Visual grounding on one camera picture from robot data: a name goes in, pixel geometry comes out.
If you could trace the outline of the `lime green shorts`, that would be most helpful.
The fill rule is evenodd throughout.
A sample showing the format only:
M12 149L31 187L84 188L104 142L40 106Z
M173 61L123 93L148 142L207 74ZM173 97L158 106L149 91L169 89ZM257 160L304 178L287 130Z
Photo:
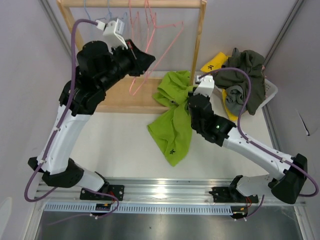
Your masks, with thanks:
M191 116L187 107L191 73L170 71L165 74L152 95L159 104L168 107L155 121L147 126L164 158L176 166L189 152L192 139Z

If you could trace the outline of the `dark olive shorts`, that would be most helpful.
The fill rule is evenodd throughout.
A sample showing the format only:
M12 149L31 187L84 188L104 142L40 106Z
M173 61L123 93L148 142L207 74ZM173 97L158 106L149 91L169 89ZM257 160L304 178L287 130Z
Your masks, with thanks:
M223 67L237 68L246 74L236 70L219 71L214 74L215 84L220 89L242 87L245 100L249 98L244 111L248 111L250 115L254 115L265 100L265 77L262 71L264 61L264 57L253 50L239 51L234 48Z

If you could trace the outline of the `light blue wire hanger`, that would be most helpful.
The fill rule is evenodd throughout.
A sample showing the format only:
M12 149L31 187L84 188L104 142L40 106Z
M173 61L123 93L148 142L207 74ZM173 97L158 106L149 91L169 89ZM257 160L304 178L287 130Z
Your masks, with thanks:
M111 12L111 9L110 9L110 0L107 0L107 14L103 17L99 17L97 18L96 20L99 20L99 21L102 21L102 20L112 20L114 17L113 17L113 13ZM118 17L117 18L120 18L123 22L126 22L128 20L128 13L125 12L122 17Z
M91 20L91 16L90 16L88 9L87 9L87 1L86 0L83 0L83 8L86 13L87 19Z

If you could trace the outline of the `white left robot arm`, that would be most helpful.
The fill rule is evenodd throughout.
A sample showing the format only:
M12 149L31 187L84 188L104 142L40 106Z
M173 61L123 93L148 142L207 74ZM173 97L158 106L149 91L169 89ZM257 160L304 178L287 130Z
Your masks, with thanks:
M80 50L78 65L59 97L54 127L42 153L28 165L53 189L81 187L91 199L108 197L109 182L98 172L79 166L70 157L74 145L107 91L125 76L143 75L155 56L138 49L132 40L125 46L109 48L103 41L91 41Z

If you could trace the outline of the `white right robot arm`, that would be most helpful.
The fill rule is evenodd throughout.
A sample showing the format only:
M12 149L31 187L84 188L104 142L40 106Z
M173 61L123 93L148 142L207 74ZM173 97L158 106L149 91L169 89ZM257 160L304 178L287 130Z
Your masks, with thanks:
M307 180L308 161L277 151L260 142L254 143L247 134L241 135L236 124L214 113L210 98L202 94L188 96L187 107L191 127L206 141L232 150L267 171L266 175L237 175L228 186L234 202L253 195L273 195L286 204L294 204Z

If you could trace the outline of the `grey shorts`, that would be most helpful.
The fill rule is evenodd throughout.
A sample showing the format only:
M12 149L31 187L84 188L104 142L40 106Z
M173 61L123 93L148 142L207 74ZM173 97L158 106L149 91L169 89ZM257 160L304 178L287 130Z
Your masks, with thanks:
M234 85L226 90L225 105L226 108L235 116L238 116L245 103L245 95L241 86Z

